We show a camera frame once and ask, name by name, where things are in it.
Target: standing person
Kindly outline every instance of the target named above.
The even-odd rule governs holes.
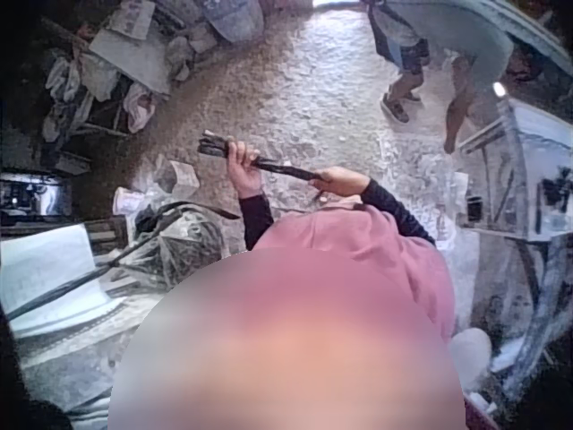
[[[446,114],[444,150],[456,149],[456,137],[476,92],[490,89],[508,67],[513,42],[471,0],[385,0],[369,7],[376,46],[400,68],[400,77],[381,100],[381,107],[399,122],[409,121],[400,100],[423,84],[422,64],[427,61],[427,41],[459,53],[452,80],[456,95]]]
[[[318,172],[319,190],[354,201],[326,205],[275,222],[262,190],[261,172],[251,167],[257,152],[243,142],[229,144],[227,170],[244,218],[247,250],[296,247],[331,251],[392,279],[447,342],[454,329],[454,290],[448,267],[434,240],[394,196],[366,175],[345,168]]]

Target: shoe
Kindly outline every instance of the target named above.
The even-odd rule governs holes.
[[[405,101],[409,101],[411,103],[422,103],[422,99],[420,99],[420,96],[416,96],[412,91],[408,92],[403,99]]]
[[[382,97],[380,107],[384,112],[399,121],[399,123],[407,124],[410,121],[410,117],[399,101],[388,101],[388,93],[384,94],[384,97]]]

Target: pliers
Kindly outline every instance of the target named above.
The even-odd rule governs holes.
[[[199,139],[198,152],[204,155],[226,159],[229,155],[229,139],[214,134],[209,130],[205,130]],[[280,175],[289,175],[298,179],[302,179],[303,181],[321,179],[321,176],[317,173],[313,173],[302,168],[294,168],[292,166],[281,166],[277,163],[278,162],[274,159],[267,159],[265,157],[259,156],[252,162],[251,165],[254,168],[259,168],[260,170],[266,170],[267,172],[271,173],[279,173]]]

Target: clothing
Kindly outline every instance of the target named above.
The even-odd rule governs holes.
[[[400,235],[420,237],[432,245],[435,244],[433,238],[404,205],[376,181],[370,181],[361,194],[361,198],[364,204],[369,204],[379,211],[392,215],[396,220]],[[269,201],[264,194],[240,200],[239,205],[244,220],[244,242],[247,250],[251,251],[261,236],[272,226],[274,220],[270,213]]]
[[[429,55],[428,41],[415,36],[415,43],[412,46],[408,46],[402,45],[394,39],[387,38],[376,22],[375,15],[378,14],[381,14],[378,9],[369,8],[368,18],[372,26],[374,43],[376,44],[376,52],[378,55],[394,63],[401,71],[410,72],[411,74],[421,74],[423,72],[422,59]],[[402,43],[408,44],[411,42],[402,41]]]
[[[381,12],[376,24],[389,39],[412,46],[427,39],[468,58],[471,83],[477,90],[489,87],[505,72],[513,43],[493,24],[483,6],[472,0],[388,0],[384,2],[407,26]]]
[[[454,294],[448,268],[433,240],[388,191],[371,181],[363,204],[333,203],[304,215],[286,215],[269,223],[264,196],[242,201],[245,239],[258,236],[253,250],[301,248],[329,251],[376,271],[385,288],[406,292],[445,341],[454,328]],[[259,216],[250,218],[259,206]]]

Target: concrete floor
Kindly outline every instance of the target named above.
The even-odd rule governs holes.
[[[197,140],[207,128],[235,135],[267,156],[302,168],[341,165],[364,172],[387,186],[437,234],[436,205],[450,206],[456,169],[442,150],[446,106],[453,93],[447,63],[427,72],[419,91],[423,106],[406,106],[412,119],[403,126],[380,110],[379,97],[398,70],[376,55],[364,13],[275,15],[268,19],[260,44],[223,50],[218,56],[214,65],[173,91],[134,139],[94,151],[96,170],[79,187],[105,207],[92,204],[84,212],[109,211],[120,185],[144,189],[160,153],[194,166],[201,181],[193,197],[197,202],[238,212],[224,162],[196,153]],[[305,183],[282,176],[266,175],[265,189],[277,214],[311,209],[315,194]],[[240,222],[226,223],[224,230],[231,250],[240,251]],[[456,286],[458,326],[465,328],[474,297],[479,236],[460,230],[449,239],[444,255]]]

